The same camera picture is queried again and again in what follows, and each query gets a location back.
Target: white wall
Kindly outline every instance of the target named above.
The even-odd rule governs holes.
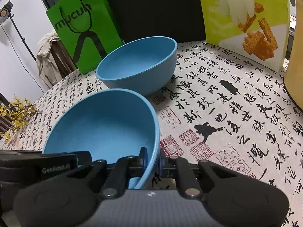
[[[2,7],[8,0],[0,0]],[[11,0],[13,3],[12,14],[21,35],[25,37],[26,43],[36,56],[37,42],[53,29],[45,14],[45,7],[41,0]],[[37,63],[22,43],[10,19],[2,24],[4,30],[10,37],[14,48],[19,55],[23,65],[36,79],[44,92],[48,87],[38,77]],[[36,101],[43,95],[40,88],[22,67],[6,35],[0,27],[0,93],[8,100],[14,95],[19,98],[26,97],[31,102]]]

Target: metal screw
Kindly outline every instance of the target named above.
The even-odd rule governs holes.
[[[200,194],[200,190],[195,188],[189,188],[185,190],[185,193],[189,196],[197,196],[198,194]]]
[[[116,189],[113,189],[113,188],[107,188],[107,189],[104,189],[102,194],[105,195],[105,196],[114,196],[116,195],[118,192]]]

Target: studio light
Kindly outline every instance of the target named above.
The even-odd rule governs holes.
[[[27,46],[26,42],[25,42],[25,38],[21,36],[15,22],[13,21],[13,17],[14,15],[11,14],[11,10],[13,8],[13,4],[11,3],[11,1],[8,1],[1,9],[0,9],[0,24],[4,23],[7,18],[10,18],[10,20],[12,21],[16,31],[18,32],[18,35],[20,36],[22,42],[24,43],[26,49],[28,50],[28,52],[31,54],[31,56],[33,57],[33,59],[36,61],[36,57],[33,55],[33,53],[31,52],[31,50],[29,49],[29,47]]]
[[[9,14],[13,8],[13,4],[11,1],[8,1],[1,9],[0,9],[0,24],[7,20]]]

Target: beige jacket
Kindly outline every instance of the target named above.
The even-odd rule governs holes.
[[[45,82],[45,84],[51,88],[59,81],[61,81],[62,75],[59,72],[58,66],[51,54],[52,42],[59,41],[60,38],[55,30],[47,33],[38,42],[38,53],[37,53],[37,67],[39,77]]]

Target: green paper bag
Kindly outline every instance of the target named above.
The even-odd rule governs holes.
[[[208,43],[280,71],[288,42],[288,0],[255,0],[255,14],[244,25],[222,14],[219,0],[201,0],[201,5]]]
[[[82,74],[122,45],[107,0],[61,0],[46,14]]]

